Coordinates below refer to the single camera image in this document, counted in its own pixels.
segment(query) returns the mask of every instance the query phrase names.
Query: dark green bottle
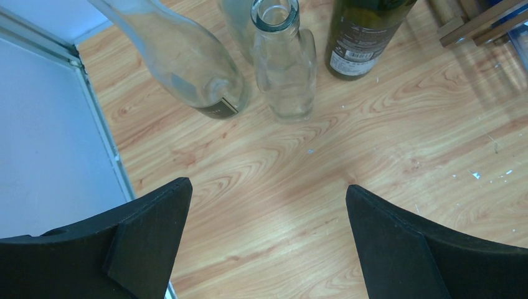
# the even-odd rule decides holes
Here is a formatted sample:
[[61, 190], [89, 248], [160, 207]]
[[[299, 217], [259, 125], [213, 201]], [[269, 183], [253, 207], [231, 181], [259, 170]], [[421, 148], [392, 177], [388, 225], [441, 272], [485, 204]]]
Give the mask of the dark green bottle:
[[365, 76], [416, 1], [335, 0], [326, 67], [343, 80]]

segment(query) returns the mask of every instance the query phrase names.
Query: bottle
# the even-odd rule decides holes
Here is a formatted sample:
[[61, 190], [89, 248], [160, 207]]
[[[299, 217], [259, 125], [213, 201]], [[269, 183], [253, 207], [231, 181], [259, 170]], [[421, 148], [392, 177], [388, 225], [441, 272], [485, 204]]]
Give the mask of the bottle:
[[255, 0], [255, 76], [280, 122], [310, 118], [316, 88], [314, 36], [299, 29], [297, 0]]
[[417, 0], [335, 0], [325, 53], [337, 78], [357, 80], [376, 64]]
[[255, 26], [250, 15], [253, 0], [217, 0], [217, 4], [238, 49], [246, 61], [253, 64]]
[[153, 77], [174, 97], [215, 119], [240, 113], [245, 82], [220, 41], [158, 0], [89, 0], [138, 48]]

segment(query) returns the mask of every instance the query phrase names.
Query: white label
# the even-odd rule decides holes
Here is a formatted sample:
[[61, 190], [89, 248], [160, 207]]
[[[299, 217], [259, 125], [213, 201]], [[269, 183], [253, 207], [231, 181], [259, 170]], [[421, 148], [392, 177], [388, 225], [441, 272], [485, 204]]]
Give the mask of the white label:
[[345, 59], [352, 61], [365, 62], [370, 60], [370, 58], [374, 55], [374, 53], [355, 53], [349, 50], [346, 51], [347, 52], [345, 52]]
[[378, 58], [379, 57], [376, 57], [367, 62], [351, 62], [342, 58], [337, 53], [332, 52], [330, 66], [343, 75], [359, 76], [372, 70], [376, 62], [378, 62]]

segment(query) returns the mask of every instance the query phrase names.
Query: white wall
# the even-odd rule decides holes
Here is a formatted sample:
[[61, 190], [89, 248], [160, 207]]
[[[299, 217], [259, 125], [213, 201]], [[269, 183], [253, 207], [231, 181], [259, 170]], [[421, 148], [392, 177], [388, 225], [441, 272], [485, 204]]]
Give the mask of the white wall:
[[0, 39], [0, 238], [41, 235], [127, 197], [73, 69]]
[[87, 0], [0, 0], [0, 6], [74, 44], [108, 19]]

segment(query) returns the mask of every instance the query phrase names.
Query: wooden floor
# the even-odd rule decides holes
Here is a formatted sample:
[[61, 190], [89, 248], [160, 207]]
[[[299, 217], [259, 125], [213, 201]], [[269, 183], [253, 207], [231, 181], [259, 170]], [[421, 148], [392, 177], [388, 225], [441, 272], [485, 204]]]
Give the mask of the wooden floor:
[[528, 75], [511, 44], [444, 49], [419, 1], [378, 66], [341, 82], [323, 64], [331, 2], [301, 1], [319, 73], [313, 119], [297, 125], [273, 121], [213, 0], [166, 4], [213, 32], [252, 83], [233, 120], [170, 97], [114, 27], [80, 46], [137, 194], [180, 176], [194, 185], [171, 277], [180, 299], [367, 298], [350, 184], [528, 247]]

